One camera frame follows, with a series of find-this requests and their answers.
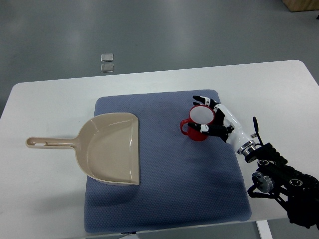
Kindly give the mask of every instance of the gray floor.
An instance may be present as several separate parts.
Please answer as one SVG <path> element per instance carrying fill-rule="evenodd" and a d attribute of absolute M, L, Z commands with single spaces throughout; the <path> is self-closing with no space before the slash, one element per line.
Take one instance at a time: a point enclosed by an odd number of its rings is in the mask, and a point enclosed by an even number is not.
<path fill-rule="evenodd" d="M 0 0 L 0 113 L 19 82 L 298 59 L 319 82 L 319 11 L 281 0 Z M 274 239 L 319 238 L 269 221 Z M 143 238 L 259 238 L 253 223 Z"/>

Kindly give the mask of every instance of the hole in dustpan handle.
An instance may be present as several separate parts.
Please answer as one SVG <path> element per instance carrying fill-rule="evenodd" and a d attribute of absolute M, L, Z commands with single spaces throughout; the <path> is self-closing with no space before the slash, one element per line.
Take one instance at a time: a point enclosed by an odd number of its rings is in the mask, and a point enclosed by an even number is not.
<path fill-rule="evenodd" d="M 62 139 L 62 138 L 41 138 L 30 137 L 25 142 L 29 148 L 59 148 L 68 149 L 77 146 L 77 139 Z"/>

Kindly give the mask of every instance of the robotic hand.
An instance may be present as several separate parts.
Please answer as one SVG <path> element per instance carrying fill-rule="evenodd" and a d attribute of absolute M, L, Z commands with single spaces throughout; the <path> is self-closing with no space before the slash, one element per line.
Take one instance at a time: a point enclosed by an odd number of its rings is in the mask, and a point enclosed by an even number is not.
<path fill-rule="evenodd" d="M 263 144 L 255 117 L 256 133 L 249 136 L 224 105 L 207 97 L 193 98 L 213 109 L 215 119 L 210 125 L 188 123 L 190 127 L 203 134 L 220 137 L 225 143 L 231 144 L 235 152 L 244 155 L 247 163 L 258 160 L 259 168 L 252 175 L 254 185 L 248 189 L 248 195 L 252 198 L 275 199 L 287 211 L 290 223 L 306 228 L 317 225 L 319 230 L 319 181 L 288 166 L 288 161 L 270 143 Z M 280 194 L 286 195 L 287 201 Z"/>

